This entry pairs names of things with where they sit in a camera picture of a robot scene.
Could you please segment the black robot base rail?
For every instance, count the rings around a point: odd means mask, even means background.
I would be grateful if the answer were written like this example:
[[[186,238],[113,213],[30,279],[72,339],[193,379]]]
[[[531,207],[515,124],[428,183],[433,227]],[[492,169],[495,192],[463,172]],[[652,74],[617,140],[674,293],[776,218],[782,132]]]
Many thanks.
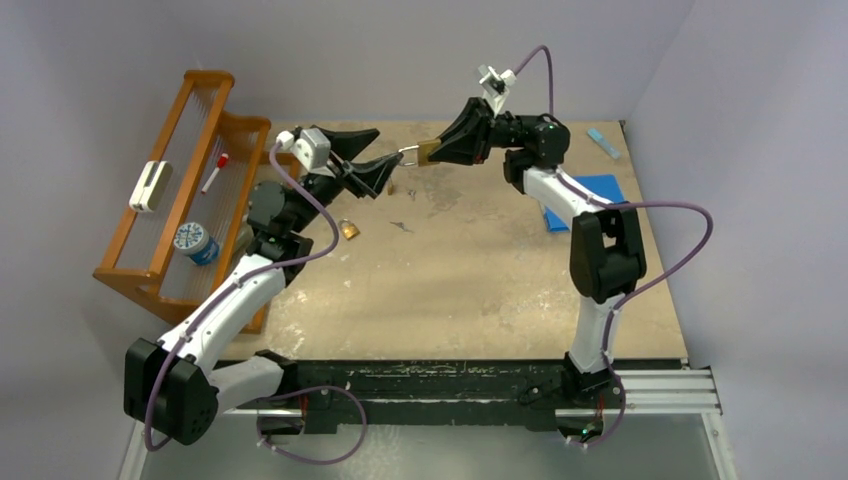
[[[224,414],[253,411],[308,434],[343,425],[507,426],[591,442],[625,415],[717,413],[713,376],[681,360],[622,360],[580,379],[562,360],[292,360],[264,350],[204,371],[159,348],[125,359],[125,412],[159,436],[197,442]]]

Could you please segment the brass padlock with key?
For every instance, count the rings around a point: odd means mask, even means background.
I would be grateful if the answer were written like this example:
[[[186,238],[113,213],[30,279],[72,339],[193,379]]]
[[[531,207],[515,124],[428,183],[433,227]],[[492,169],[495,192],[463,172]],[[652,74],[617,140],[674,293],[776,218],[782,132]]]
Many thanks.
[[[439,164],[433,160],[431,154],[441,145],[438,138],[424,140],[414,145],[402,147],[398,152],[402,155],[400,165],[402,167],[429,167]]]
[[[352,240],[358,237],[361,234],[361,230],[358,226],[348,219],[341,219],[338,222],[338,228],[345,240]]]

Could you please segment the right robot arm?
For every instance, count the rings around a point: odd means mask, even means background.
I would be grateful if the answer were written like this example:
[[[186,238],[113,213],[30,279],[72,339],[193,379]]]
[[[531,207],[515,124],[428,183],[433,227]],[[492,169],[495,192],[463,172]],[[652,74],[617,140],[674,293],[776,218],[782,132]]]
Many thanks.
[[[570,130],[550,114],[495,113],[479,97],[438,136],[418,144],[420,165],[481,165],[504,152],[505,181],[539,201],[570,231],[569,274],[580,295],[575,337],[565,355],[564,399],[584,407],[613,378],[612,343],[624,301],[647,272],[639,216],[566,174]]]

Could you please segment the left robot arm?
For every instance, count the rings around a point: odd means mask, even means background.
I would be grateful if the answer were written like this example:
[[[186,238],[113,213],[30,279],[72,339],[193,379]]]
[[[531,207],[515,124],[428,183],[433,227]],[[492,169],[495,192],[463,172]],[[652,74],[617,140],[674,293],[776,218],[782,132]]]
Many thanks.
[[[295,402],[298,382],[279,355],[259,353],[223,369],[216,364],[261,307],[307,263],[337,247],[342,235],[328,206],[343,192],[372,199],[383,192],[403,152],[355,160],[378,135],[318,126],[278,134],[268,156],[281,178],[250,190],[246,223],[253,238],[228,277],[187,319],[126,351],[123,409],[141,424],[148,451],[171,441],[190,445],[219,414],[255,399],[275,409]]]

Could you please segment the small silver key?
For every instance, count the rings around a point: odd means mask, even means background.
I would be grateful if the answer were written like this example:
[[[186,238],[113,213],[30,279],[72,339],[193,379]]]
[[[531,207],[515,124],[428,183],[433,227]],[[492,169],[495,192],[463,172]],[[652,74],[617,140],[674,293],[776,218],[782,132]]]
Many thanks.
[[[414,233],[414,231],[413,231],[413,230],[411,230],[409,227],[407,227],[407,226],[405,225],[405,223],[404,223],[404,222],[399,222],[399,221],[390,221],[389,223],[390,223],[391,225],[394,225],[395,227],[399,228],[399,229],[400,229],[400,230],[402,230],[403,232],[406,232],[406,233]]]

